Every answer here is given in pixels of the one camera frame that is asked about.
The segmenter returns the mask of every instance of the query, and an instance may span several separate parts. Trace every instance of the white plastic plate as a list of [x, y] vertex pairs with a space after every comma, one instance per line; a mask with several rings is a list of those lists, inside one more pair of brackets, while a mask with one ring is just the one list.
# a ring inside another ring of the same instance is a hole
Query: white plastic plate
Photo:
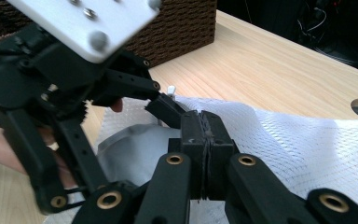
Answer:
[[159, 12], [160, 0], [7, 0], [82, 58], [101, 63]]

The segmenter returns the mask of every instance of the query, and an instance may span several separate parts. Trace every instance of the wicker basket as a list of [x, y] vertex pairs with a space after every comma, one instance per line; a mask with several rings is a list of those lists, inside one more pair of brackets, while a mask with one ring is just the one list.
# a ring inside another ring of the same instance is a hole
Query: wicker basket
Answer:
[[[130, 40], [127, 49], [156, 66], [214, 40], [216, 0], [162, 0], [158, 17]], [[0, 0], [0, 40], [31, 22]]]

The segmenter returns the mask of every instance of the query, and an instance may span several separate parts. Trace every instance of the white cloth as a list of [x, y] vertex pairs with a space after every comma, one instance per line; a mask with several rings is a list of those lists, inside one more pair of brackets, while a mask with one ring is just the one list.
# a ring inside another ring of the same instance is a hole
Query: white cloth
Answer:
[[[306, 198], [312, 189], [329, 188], [358, 203], [358, 120], [305, 118], [213, 99], [176, 97], [176, 100], [190, 109], [207, 110], [220, 116], [240, 151], [263, 160], [283, 184], [300, 197]], [[144, 105], [146, 102], [126, 99], [126, 110], [122, 113], [114, 114], [107, 109], [97, 142], [101, 143], [136, 123], [157, 123], [144, 111]], [[110, 180], [127, 178], [142, 184], [151, 177], [159, 156], [166, 152], [166, 147], [161, 147], [167, 143], [170, 134], [176, 136], [178, 132], [167, 132], [163, 137], [160, 133], [164, 131], [156, 126], [138, 126], [132, 127], [132, 131], [124, 131], [130, 132], [136, 133], [132, 140], [139, 147], [133, 147], [131, 154], [119, 153], [120, 147], [115, 145], [124, 145], [115, 138], [123, 140], [123, 137], [114, 136], [101, 144], [99, 160]], [[130, 141], [129, 136], [124, 138], [124, 142]], [[142, 144], [142, 138], [148, 142], [159, 141], [158, 147]], [[139, 160], [144, 156], [147, 156], [146, 160]], [[115, 164], [120, 158], [137, 160]], [[128, 172], [118, 174], [110, 169], [112, 167], [117, 172], [120, 169]], [[50, 217], [62, 218], [73, 214], [66, 212]], [[192, 202], [190, 223], [227, 223], [224, 203]]]

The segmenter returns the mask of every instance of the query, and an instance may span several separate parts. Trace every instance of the white plastic connector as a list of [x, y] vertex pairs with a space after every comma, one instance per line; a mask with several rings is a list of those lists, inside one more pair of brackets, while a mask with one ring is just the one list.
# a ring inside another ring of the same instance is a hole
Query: white plastic connector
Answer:
[[169, 86], [168, 89], [167, 89], [167, 95], [169, 97], [171, 97], [173, 100], [175, 100], [175, 91], [176, 91], [175, 86]]
[[7, 0], [91, 63], [101, 63], [158, 15], [160, 0]]

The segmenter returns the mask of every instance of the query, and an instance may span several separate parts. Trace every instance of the light wood tabletop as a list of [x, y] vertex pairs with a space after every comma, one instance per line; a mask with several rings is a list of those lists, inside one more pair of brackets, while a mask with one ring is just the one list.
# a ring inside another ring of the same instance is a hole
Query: light wood tabletop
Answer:
[[[165, 91], [315, 118], [358, 119], [358, 70], [217, 12], [215, 41], [150, 70]], [[89, 110], [93, 143], [103, 108]], [[0, 165], [0, 223], [41, 223], [26, 175]]]

